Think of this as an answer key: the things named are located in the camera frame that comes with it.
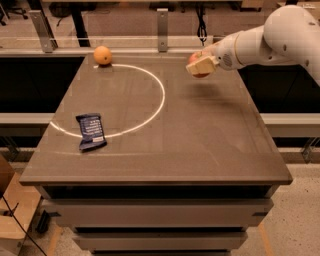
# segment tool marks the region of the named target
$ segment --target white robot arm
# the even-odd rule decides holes
[[[205,47],[204,56],[189,64],[187,70],[193,75],[198,71],[201,74],[201,60],[209,56],[211,72],[216,66],[233,70],[252,64],[300,64],[320,86],[319,42],[318,21],[304,8],[288,5],[274,11],[264,26],[231,34]]]

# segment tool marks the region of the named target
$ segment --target orange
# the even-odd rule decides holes
[[[108,47],[98,46],[93,52],[93,58],[100,65],[108,65],[112,61],[112,53]]]

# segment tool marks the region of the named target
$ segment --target white circle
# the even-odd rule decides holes
[[[115,66],[115,67],[124,67],[124,68],[133,68],[133,69],[137,69],[137,70],[140,70],[150,76],[152,76],[159,84],[160,88],[161,88],[161,91],[162,91],[162,100],[161,100],[161,103],[160,103],[160,106],[157,108],[157,110],[147,119],[145,120],[144,122],[142,122],[141,124],[138,124],[137,126],[134,126],[132,128],[129,128],[127,130],[124,130],[122,132],[118,132],[118,133],[114,133],[114,134],[109,134],[109,135],[105,135],[104,137],[107,139],[107,138],[112,138],[112,137],[117,137],[117,136],[121,136],[123,134],[126,134],[126,133],[129,133],[129,132],[133,132],[133,131],[136,131],[140,128],[142,128],[143,126],[145,126],[146,124],[148,124],[149,122],[151,122],[161,111],[161,109],[163,108],[163,105],[164,105],[164,101],[165,101],[165,89],[164,89],[164,86],[162,84],[162,82],[160,81],[160,79],[158,77],[156,77],[154,74],[152,74],[151,72],[149,72],[148,70],[145,70],[143,68],[139,68],[139,67],[136,67],[136,66],[132,66],[132,65],[125,65],[125,64],[112,64],[112,66]],[[53,123],[52,121],[50,122],[50,124],[57,130],[67,134],[67,135],[70,135],[70,136],[73,136],[73,137],[77,137],[77,138],[82,138],[82,135],[79,135],[79,134],[76,134],[76,133],[72,133],[72,132],[69,132],[63,128],[61,128],[60,126],[56,125],[55,123]]]

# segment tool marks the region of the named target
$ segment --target table drawer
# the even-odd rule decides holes
[[[45,200],[60,226],[242,227],[257,226],[271,199],[254,200]]]
[[[237,249],[246,240],[245,232],[202,232],[201,230],[152,230],[139,232],[78,234],[73,240],[89,251],[210,251]]]

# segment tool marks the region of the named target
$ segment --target gray table surface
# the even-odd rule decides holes
[[[289,184],[291,175],[237,71],[218,69],[197,79],[185,69],[187,58],[115,54],[113,66],[102,68],[87,55],[20,182]],[[149,73],[119,65],[152,72],[165,95]],[[127,132],[163,100],[150,122]],[[72,135],[80,135],[75,116],[84,113],[101,114],[107,146],[79,151],[81,138]]]

